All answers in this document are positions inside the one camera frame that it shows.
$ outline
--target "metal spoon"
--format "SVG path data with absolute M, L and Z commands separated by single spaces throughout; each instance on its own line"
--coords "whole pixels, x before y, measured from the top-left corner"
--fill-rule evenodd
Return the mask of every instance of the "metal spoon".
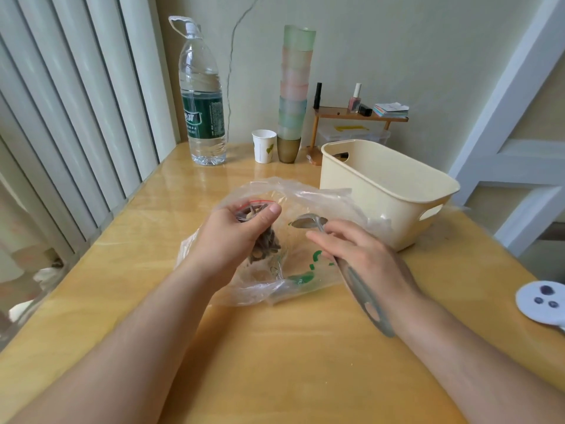
M 328 222 L 328 219 L 320 217 L 318 214 L 307 213 L 299 216 L 290 225 L 299 229 L 311 229 L 318 228 L 320 232 L 324 232 L 324 225 Z M 394 336 L 394 330 L 390 325 L 389 320 L 384 313 L 384 310 L 378 305 L 377 299 L 371 293 L 363 279 L 357 274 L 357 272 L 347 263 L 346 260 L 340 257 L 333 257 L 337 267 L 348 285 L 349 290 L 353 293 L 353 296 L 357 300 L 357 303 L 361 306 L 365 314 L 369 317 L 372 323 L 385 335 L 388 337 Z

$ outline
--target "cream plastic basket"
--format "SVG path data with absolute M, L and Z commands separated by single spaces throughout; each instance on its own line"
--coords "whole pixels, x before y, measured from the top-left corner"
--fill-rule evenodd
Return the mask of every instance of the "cream plastic basket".
M 351 188 L 367 216 L 390 220 L 384 240 L 396 250 L 412 245 L 459 190 L 447 174 L 375 142 L 327 143 L 321 152 L 320 188 Z

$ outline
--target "stacked plastic cups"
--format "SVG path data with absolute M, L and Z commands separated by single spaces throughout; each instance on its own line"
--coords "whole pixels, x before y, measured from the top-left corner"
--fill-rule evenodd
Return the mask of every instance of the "stacked plastic cups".
M 315 38 L 316 32 L 307 28 L 284 27 L 277 135 L 279 160 L 284 163 L 293 163 L 300 148 Z

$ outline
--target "plastic bag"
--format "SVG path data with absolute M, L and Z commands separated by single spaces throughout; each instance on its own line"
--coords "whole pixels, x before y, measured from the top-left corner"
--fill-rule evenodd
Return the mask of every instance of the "plastic bag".
M 237 306 L 267 300 L 274 304 L 341 283 L 339 269 L 321 256 L 317 245 L 307 240 L 307 229 L 290 224 L 301 214 L 316 213 L 328 220 L 354 221 L 374 235 L 386 235 L 389 223 L 369 221 L 350 194 L 350 189 L 319 190 L 298 181 L 267 178 L 247 183 L 227 195 L 218 207 L 251 197 L 254 198 L 252 203 L 257 206 L 269 202 L 281 205 L 281 215 L 272 226 L 274 244 L 280 249 L 272 244 L 265 245 L 263 249 L 270 252 L 246 259 L 237 268 L 230 283 L 214 295 L 211 303 Z M 190 246 L 197 235 L 198 231 L 182 242 L 177 266 L 190 253 Z

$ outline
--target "hand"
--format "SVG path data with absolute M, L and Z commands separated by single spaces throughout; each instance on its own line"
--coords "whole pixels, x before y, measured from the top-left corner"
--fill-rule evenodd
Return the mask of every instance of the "hand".
M 345 259 L 389 314 L 412 298 L 423 297 L 400 256 L 362 227 L 334 220 L 326 223 L 324 230 L 308 231 L 306 236 L 325 253 Z
M 200 227 L 195 242 L 179 269 L 192 268 L 214 292 L 228 284 L 237 267 L 249 256 L 255 241 L 281 213 L 272 203 L 251 220 L 241 223 L 235 212 L 249 202 L 244 199 L 215 210 Z

